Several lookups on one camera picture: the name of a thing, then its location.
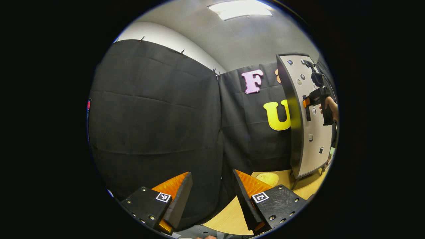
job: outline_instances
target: yellow letter u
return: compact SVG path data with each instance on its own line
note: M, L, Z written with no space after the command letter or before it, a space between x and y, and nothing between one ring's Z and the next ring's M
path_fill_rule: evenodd
M286 112L286 121L280 122L278 118L278 103L277 102L269 102L264 104L264 108L267 111L267 119L269 121L269 126L274 130L285 130L291 127L291 119L289 117L289 109L288 102L286 100L282 100L281 104L285 107Z

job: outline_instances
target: white wall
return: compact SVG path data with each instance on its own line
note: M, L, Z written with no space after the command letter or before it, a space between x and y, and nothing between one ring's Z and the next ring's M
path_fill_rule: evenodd
M129 25L118 37L118 41L127 39L141 39L157 43L178 52L184 49L183 54L201 63L218 73L226 72L208 53L182 34L156 23L136 22Z

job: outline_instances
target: fisheye lens view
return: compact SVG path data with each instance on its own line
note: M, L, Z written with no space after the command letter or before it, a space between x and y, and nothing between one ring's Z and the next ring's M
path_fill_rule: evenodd
M314 200L337 153L339 105L323 52L289 11L171 0L111 42L88 97L88 143L140 227L258 238Z

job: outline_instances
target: orange part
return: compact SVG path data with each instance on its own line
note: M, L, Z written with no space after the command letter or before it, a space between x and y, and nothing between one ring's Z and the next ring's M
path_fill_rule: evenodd
M258 230L260 230L261 228L263 228L263 226L265 226L266 224L264 223L264 222L260 222L255 228L254 228L254 231L258 231Z
M171 195L171 201L173 201L176 198L177 191L180 188L181 183L183 182L183 179L186 177L186 175L189 172L182 173L180 175L175 176L174 178L171 178L154 188L152 190L157 191L159 193L165 193ZM159 222L159 229L166 233L171 233L172 227L164 220L164 218L161 219Z
M303 101L304 108L310 105L310 98L307 98Z
M239 170L236 170L238 173L239 178L242 181L242 184L244 185L245 191L248 194L249 198L251 198L253 195L257 193L262 193L266 190L269 190L273 188L272 186L266 184L265 182L254 178L251 175L248 175L246 173L243 173Z

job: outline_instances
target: yellow sponge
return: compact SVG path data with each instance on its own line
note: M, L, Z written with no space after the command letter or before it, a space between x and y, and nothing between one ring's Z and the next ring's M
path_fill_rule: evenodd
M257 176L257 179L272 187L275 187L278 184L279 176L275 173L262 173Z

